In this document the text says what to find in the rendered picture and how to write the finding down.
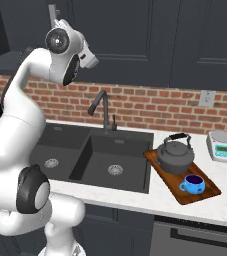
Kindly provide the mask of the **blue mug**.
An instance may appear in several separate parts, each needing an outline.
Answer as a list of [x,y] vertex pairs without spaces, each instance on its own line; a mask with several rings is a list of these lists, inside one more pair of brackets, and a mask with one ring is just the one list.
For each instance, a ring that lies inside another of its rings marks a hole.
[[187,175],[183,182],[179,185],[182,192],[187,192],[193,195],[202,194],[205,190],[205,181],[202,177],[195,174]]

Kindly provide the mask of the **white kitchen scale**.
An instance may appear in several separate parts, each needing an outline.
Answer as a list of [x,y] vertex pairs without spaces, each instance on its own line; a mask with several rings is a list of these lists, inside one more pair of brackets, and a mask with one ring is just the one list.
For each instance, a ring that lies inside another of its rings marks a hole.
[[206,143],[213,161],[227,163],[227,132],[223,130],[209,132]]

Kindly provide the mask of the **dark grey double sink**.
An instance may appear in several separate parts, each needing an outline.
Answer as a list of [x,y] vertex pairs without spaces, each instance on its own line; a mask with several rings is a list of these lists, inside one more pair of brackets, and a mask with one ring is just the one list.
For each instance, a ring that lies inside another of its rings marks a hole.
[[30,155],[51,180],[148,193],[154,135],[49,123]]

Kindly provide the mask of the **dark cabinet door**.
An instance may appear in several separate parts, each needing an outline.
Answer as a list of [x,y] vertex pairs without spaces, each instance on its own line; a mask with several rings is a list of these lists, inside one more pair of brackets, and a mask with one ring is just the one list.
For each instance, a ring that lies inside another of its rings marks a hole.
[[7,37],[10,50],[15,53],[12,74],[21,53],[28,46],[45,47],[45,36],[52,28],[49,6],[55,5],[57,18],[68,18],[67,0],[6,0],[9,17],[7,18]]
[[80,82],[164,87],[171,40],[169,0],[70,0],[71,24],[85,36],[99,63]]
[[170,86],[227,91],[227,0],[181,0]]

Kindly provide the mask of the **dark base cabinet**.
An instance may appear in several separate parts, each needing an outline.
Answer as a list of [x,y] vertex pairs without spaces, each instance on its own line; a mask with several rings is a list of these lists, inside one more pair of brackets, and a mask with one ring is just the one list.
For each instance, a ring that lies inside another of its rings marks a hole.
[[73,231],[87,256],[149,256],[153,222],[150,214],[86,204]]

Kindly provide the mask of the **dark grey tap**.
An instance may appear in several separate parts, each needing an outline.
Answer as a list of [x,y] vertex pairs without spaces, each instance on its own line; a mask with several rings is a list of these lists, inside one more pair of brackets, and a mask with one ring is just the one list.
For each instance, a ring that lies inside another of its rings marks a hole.
[[108,95],[105,90],[101,90],[96,96],[93,103],[90,105],[88,109],[88,114],[92,116],[99,105],[100,102],[103,102],[103,129],[104,133],[108,134],[110,131],[117,130],[116,120],[113,120],[113,123],[109,121],[109,113],[108,113]]

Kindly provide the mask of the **dark range hood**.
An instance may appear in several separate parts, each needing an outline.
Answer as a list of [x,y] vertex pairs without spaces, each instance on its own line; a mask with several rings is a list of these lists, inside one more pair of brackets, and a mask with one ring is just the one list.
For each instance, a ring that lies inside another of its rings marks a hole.
[[28,18],[18,0],[0,0],[0,74],[14,70],[27,46]]

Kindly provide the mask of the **brown wooden tray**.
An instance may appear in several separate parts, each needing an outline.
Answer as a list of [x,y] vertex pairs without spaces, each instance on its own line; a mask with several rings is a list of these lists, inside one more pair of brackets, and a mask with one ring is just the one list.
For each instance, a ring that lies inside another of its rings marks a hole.
[[[155,169],[161,179],[164,181],[168,189],[171,191],[175,199],[181,204],[186,205],[200,200],[204,200],[210,197],[218,196],[221,194],[221,190],[214,184],[214,182],[195,164],[192,163],[189,169],[180,175],[173,175],[165,172],[157,162],[157,150],[148,150],[144,152],[145,158]],[[184,178],[189,174],[195,174],[201,176],[205,181],[205,190],[202,194],[192,195],[188,192],[182,192],[179,189],[179,185]]]

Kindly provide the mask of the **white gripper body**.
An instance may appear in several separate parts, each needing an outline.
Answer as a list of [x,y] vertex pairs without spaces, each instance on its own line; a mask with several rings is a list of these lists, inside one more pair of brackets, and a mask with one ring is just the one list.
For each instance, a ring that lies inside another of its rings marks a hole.
[[85,68],[91,69],[95,67],[98,63],[99,60],[97,57],[90,51],[89,48],[84,49],[84,59],[83,59],[83,64]]

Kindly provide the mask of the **dark grey kettle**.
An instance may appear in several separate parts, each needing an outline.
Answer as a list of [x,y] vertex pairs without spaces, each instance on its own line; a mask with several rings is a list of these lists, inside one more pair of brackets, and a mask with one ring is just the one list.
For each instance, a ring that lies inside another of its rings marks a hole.
[[191,166],[195,155],[190,144],[191,136],[186,133],[169,135],[157,148],[157,161],[162,170],[180,175]]

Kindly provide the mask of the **grey dishwasher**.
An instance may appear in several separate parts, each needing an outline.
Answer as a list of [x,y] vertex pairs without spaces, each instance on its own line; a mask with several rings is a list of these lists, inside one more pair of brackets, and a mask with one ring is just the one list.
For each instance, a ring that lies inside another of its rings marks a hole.
[[156,215],[150,256],[227,256],[227,248],[171,238],[171,228],[186,228],[227,235],[225,226]]

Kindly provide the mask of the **grey wall outlet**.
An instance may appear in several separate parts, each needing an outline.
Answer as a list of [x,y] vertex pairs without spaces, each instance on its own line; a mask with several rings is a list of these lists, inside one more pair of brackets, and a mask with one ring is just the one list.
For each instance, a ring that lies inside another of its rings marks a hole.
[[212,107],[215,100],[215,91],[211,90],[202,90],[199,98],[200,107]]

